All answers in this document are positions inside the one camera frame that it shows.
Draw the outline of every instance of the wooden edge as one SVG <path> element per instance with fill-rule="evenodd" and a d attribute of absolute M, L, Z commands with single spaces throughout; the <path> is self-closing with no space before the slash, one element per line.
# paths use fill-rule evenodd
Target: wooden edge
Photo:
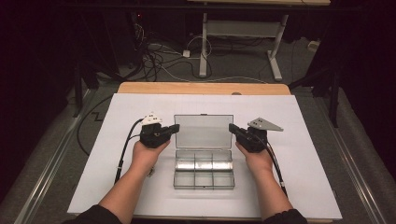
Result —
<path fill-rule="evenodd" d="M 118 93 L 290 95 L 290 90 L 285 84 L 123 82 Z"/>
<path fill-rule="evenodd" d="M 333 219 L 329 218 L 307 218 L 306 219 L 310 224 L 319 224 L 319 223 L 333 223 Z"/>

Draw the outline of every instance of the hand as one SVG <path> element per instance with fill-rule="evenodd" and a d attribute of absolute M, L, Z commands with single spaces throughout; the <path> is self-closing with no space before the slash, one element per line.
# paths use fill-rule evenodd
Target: hand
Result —
<path fill-rule="evenodd" d="M 247 167 L 254 176 L 258 176 L 262 172 L 272 173 L 273 163 L 268 151 L 265 149 L 259 153 L 248 152 L 242 145 L 235 142 L 238 149 L 245 155 Z"/>
<path fill-rule="evenodd" d="M 170 141 L 165 142 L 156 148 L 148 148 L 140 141 L 134 143 L 134 153 L 129 170 L 138 171 L 143 176 L 149 174 L 152 167 L 158 160 L 160 153 L 169 145 Z"/>

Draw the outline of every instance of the plastic box lid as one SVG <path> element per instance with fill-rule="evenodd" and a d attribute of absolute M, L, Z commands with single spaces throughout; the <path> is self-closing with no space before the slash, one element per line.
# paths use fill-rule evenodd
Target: plastic box lid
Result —
<path fill-rule="evenodd" d="M 230 149 L 233 115 L 175 115 L 177 149 Z"/>

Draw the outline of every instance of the gray floor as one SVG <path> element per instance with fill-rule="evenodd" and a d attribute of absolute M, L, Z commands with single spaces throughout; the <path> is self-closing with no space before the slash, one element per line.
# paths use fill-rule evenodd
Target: gray floor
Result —
<path fill-rule="evenodd" d="M 209 56 L 212 76 L 208 80 L 227 78 L 218 80 L 218 82 L 261 81 L 275 83 L 264 51 L 272 47 L 271 40 L 264 40 L 255 47 L 235 48 L 225 56 L 216 56 L 229 52 L 230 46 L 226 43 L 220 44 L 225 47 L 216 47 L 219 43 L 213 44 L 213 51 Z M 291 44 L 282 43 L 276 57 L 283 76 L 281 83 L 289 84 L 304 76 L 314 57 L 314 53 L 306 49 L 307 44 L 308 41 L 305 39 Z M 178 57 L 171 54 L 162 55 L 166 60 Z M 197 75 L 198 61 L 193 59 L 185 61 L 193 64 L 194 74 Z M 129 69 L 125 65 L 121 71 L 126 74 Z M 181 81 L 178 78 L 200 80 L 191 75 L 188 63 L 179 63 L 169 67 L 167 72 L 162 70 L 158 74 L 157 81 Z M 92 108 L 116 92 L 118 86 L 117 83 L 101 79 L 99 90 L 91 91 L 89 94 L 92 101 L 86 103 L 86 108 Z M 326 112 L 327 99 L 312 97 L 310 88 L 297 88 L 292 90 L 292 93 L 297 98 L 308 131 L 343 215 L 343 219 L 335 221 L 335 223 L 393 223 L 393 220 L 396 219 L 395 182 L 375 153 L 370 139 L 350 108 L 344 93 L 340 92 L 339 128 L 337 129 L 329 124 L 325 113 L 323 113 Z M 73 93 L 70 94 L 69 99 L 70 105 L 52 122 L 13 188 L 2 202 L 0 223 L 15 222 L 35 188 L 37 180 L 62 142 L 64 134 L 69 126 L 76 121 L 72 117 L 75 108 Z M 107 100 L 93 110 L 99 112 L 99 119 L 105 116 L 108 105 L 109 101 Z M 82 145 L 88 151 L 91 150 L 101 125 L 102 122 L 95 121 L 93 114 L 88 115 L 82 123 L 79 134 Z M 337 134 L 342 137 L 341 140 L 337 138 Z M 88 157 L 80 149 L 75 135 L 72 136 L 65 150 L 63 161 L 57 169 L 56 176 L 51 180 L 45 197 L 42 201 L 38 200 L 40 206 L 33 213 L 31 223 L 60 223 L 73 217 L 66 214 L 66 210 Z M 137 219 L 136 222 L 150 223 L 151 221 Z"/>

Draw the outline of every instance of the white table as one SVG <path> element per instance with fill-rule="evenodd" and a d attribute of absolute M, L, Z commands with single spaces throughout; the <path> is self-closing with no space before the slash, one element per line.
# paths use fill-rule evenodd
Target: white table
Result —
<path fill-rule="evenodd" d="M 296 99 L 292 95 L 202 95 L 117 93 L 114 95 L 91 156 L 78 183 L 68 213 L 79 214 L 97 204 L 111 189 L 123 144 L 133 123 L 154 111 L 163 126 L 174 123 L 175 114 L 231 114 L 239 127 L 257 117 L 282 127 L 269 132 L 293 206 L 309 220 L 342 218 L 313 146 Z M 136 126 L 134 133 L 139 133 Z M 130 143 L 123 172 L 132 158 Z M 259 219 L 256 190 L 244 156 L 234 146 L 233 190 L 175 190 L 175 138 L 161 154 L 154 176 L 145 181 L 135 217 Z"/>

